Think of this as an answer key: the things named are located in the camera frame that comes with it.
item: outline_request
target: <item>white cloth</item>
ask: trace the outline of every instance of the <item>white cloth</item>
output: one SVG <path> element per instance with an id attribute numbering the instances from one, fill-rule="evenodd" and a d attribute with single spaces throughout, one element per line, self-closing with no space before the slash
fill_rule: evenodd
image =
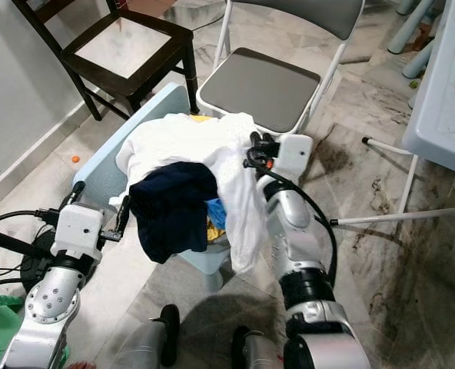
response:
<path id="1" fill-rule="evenodd" d="M 264 241 L 263 207 L 257 197 L 253 169 L 243 168 L 253 118 L 244 113 L 196 122 L 184 114 L 169 114 L 139 125 L 124 141 L 116 157 L 128 177 L 127 189 L 110 204 L 120 204 L 131 185 L 153 170 L 178 161 L 197 162 L 209 168 L 218 184 L 226 211 L 226 234 L 231 244 L 234 271 L 251 269 L 257 247 Z"/>

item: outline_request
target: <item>baseboard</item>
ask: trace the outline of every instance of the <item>baseboard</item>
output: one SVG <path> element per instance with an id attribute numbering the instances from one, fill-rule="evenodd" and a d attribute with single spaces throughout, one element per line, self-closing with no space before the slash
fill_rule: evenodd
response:
<path id="1" fill-rule="evenodd" d="M 82 101 L 0 175 L 0 201 L 90 115 Z"/>

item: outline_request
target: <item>pile of laundry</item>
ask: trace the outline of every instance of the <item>pile of laundry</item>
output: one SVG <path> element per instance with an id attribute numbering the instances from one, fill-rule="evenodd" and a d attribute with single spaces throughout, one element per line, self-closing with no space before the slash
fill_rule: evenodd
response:
<path id="1" fill-rule="evenodd" d="M 187 249 L 202 252 L 225 229 L 236 272 L 252 268 L 267 232 L 254 171 L 243 167 L 253 118 L 170 114 L 139 125 L 116 157 L 127 175 L 131 212 L 148 257 L 165 263 Z"/>

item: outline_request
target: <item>dark wooden chair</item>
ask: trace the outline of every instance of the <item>dark wooden chair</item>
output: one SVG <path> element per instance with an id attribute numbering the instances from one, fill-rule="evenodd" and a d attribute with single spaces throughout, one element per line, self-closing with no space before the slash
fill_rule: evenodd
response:
<path id="1" fill-rule="evenodd" d="M 62 63 L 96 120 L 100 121 L 101 115 L 93 99 L 123 119 L 129 116 L 86 87 L 81 77 L 113 96 L 132 115 L 147 94 L 170 71 L 176 71 L 185 76 L 191 112 L 198 113 L 193 32 L 189 29 L 117 9 L 115 0 L 106 0 L 110 14 L 62 48 L 45 23 L 74 0 L 48 0 L 37 9 L 27 1 L 12 0 Z"/>

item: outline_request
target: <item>blue cloth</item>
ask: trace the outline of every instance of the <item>blue cloth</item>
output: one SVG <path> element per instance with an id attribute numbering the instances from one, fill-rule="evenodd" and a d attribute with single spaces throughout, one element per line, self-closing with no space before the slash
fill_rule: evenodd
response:
<path id="1" fill-rule="evenodd" d="M 205 165 L 166 165 L 132 185 L 129 193 L 138 238 L 152 261 L 163 264 L 173 254 L 207 249 L 206 201 L 218 197 L 218 186 Z"/>
<path id="2" fill-rule="evenodd" d="M 220 198 L 214 198 L 207 202 L 207 214 L 212 224 L 218 229 L 226 229 L 226 211 Z"/>

